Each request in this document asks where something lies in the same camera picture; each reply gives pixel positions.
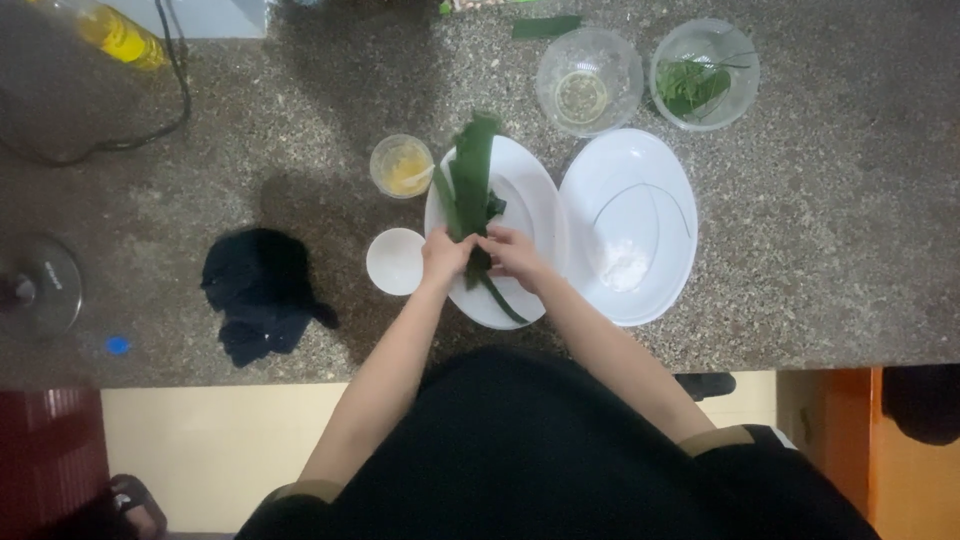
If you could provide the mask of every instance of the bowl of herbs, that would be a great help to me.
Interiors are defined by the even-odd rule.
[[[728,126],[756,99],[760,59],[732,24],[698,19],[673,29],[651,61],[650,93],[660,114],[685,130]]]

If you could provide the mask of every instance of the yellow bottle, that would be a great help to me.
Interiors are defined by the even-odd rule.
[[[28,0],[71,25],[86,42],[139,69],[169,63],[160,40],[119,11],[96,0]]]

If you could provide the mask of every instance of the granite countertop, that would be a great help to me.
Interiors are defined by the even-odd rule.
[[[761,59],[756,103],[726,129],[683,132],[647,108],[629,124],[674,149],[701,223],[679,301],[632,335],[678,372],[960,359],[953,3],[544,0],[444,18],[399,1],[351,4],[325,16],[290,8],[264,40],[191,41],[193,119],[138,151],[59,170],[0,154],[0,234],[53,233],[87,285],[68,335],[0,338],[4,386],[348,380],[403,302],[367,279],[366,247],[385,229],[422,226],[422,197],[395,201],[370,181],[373,145],[408,133],[439,156],[472,109],[490,110],[559,182],[585,142],[540,113],[547,43],[509,35],[518,16],[564,12],[617,31],[647,62],[675,26],[726,19]],[[28,45],[15,62],[26,74],[0,86],[29,106],[17,109],[20,135],[50,148],[145,132],[178,106],[169,74],[132,76],[100,56],[65,63]],[[293,354],[236,369],[199,282],[213,241],[254,224],[304,241],[343,327],[313,324]],[[110,355],[111,335],[131,351]],[[452,304],[437,335],[436,357],[493,341],[562,346],[545,320],[489,331]]]

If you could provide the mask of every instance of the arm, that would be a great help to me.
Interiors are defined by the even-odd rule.
[[[670,372],[543,262],[529,238],[500,227],[490,234],[479,245],[499,263],[492,275],[513,276],[540,297],[577,363],[674,442],[716,429]]]
[[[406,414],[417,395],[427,352],[453,277],[476,236],[453,243],[434,230],[423,245],[423,278],[344,391],[300,480],[346,485]]]

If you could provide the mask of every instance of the flour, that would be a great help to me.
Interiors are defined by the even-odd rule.
[[[615,292],[636,289],[647,275],[650,262],[647,254],[635,248],[630,240],[608,242],[598,255],[600,281]]]

